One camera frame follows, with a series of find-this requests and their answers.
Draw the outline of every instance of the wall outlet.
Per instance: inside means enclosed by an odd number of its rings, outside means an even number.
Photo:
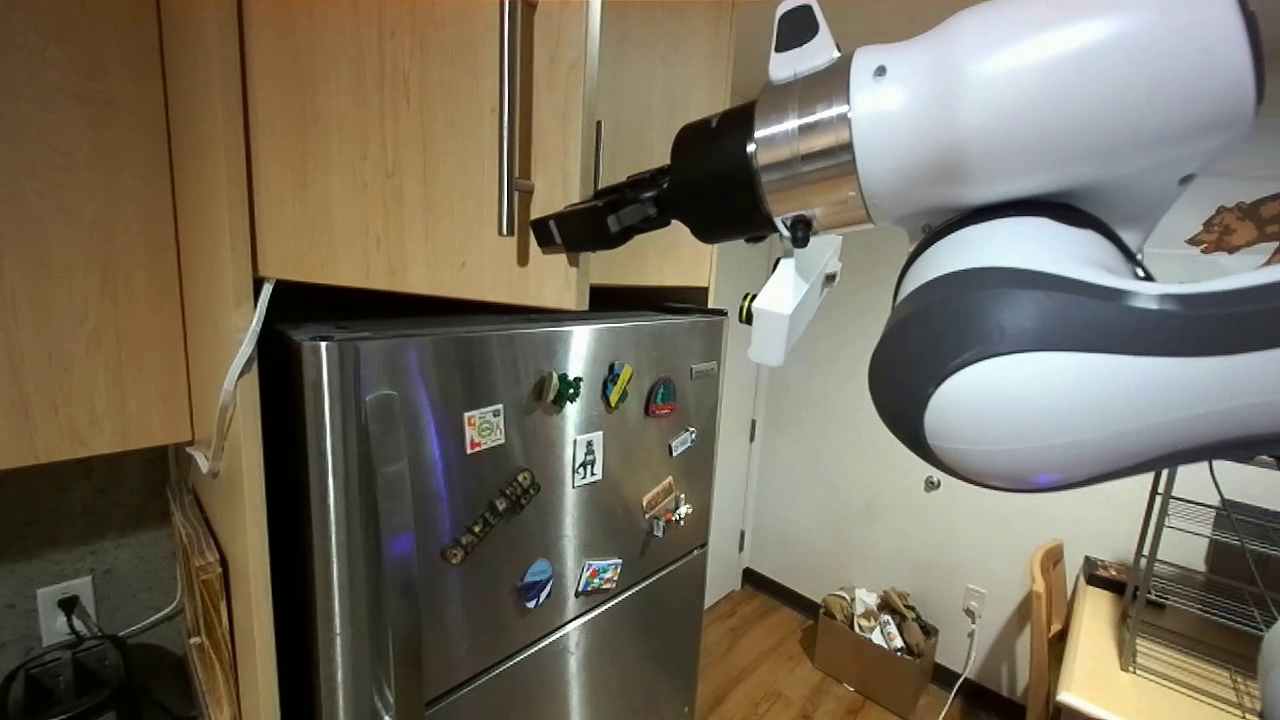
[[[63,597],[78,597],[83,613],[95,616],[90,575],[43,585],[43,590],[36,590],[41,644],[72,642],[69,616],[58,609]]]
[[[987,590],[965,585],[965,619],[967,619],[967,626],[978,626],[978,619],[985,619],[985,603],[987,603]]]

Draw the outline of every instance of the cabinet door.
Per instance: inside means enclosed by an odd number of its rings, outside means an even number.
[[[589,0],[532,20],[534,207],[589,170]],[[261,277],[575,309],[564,258],[494,235],[499,0],[243,0]]]
[[[0,470],[187,442],[152,0],[0,3]]]
[[[679,123],[731,104],[731,0],[603,0],[601,185],[671,159]],[[589,285],[710,287],[716,248],[685,225],[582,258]]]

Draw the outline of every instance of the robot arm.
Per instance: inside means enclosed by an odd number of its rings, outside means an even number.
[[[671,166],[534,222],[547,251],[783,235],[759,292],[771,366],[841,258],[816,235],[916,235],[870,356],[880,420],[926,463],[1002,492],[1280,448],[1280,274],[1155,285],[1140,248],[1260,104],[1241,0],[993,0],[841,55],[783,0],[771,86],[685,123]]]

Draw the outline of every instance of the wooden floor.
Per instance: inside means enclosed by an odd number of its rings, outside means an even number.
[[[890,713],[858,702],[829,682],[809,655],[813,619],[756,590],[707,609],[698,650],[698,720],[890,720]],[[926,689],[916,720],[930,720],[948,692]]]

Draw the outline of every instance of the stainless steel refrigerator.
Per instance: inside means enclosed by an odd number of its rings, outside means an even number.
[[[690,718],[721,325],[277,332],[265,425],[283,718]]]

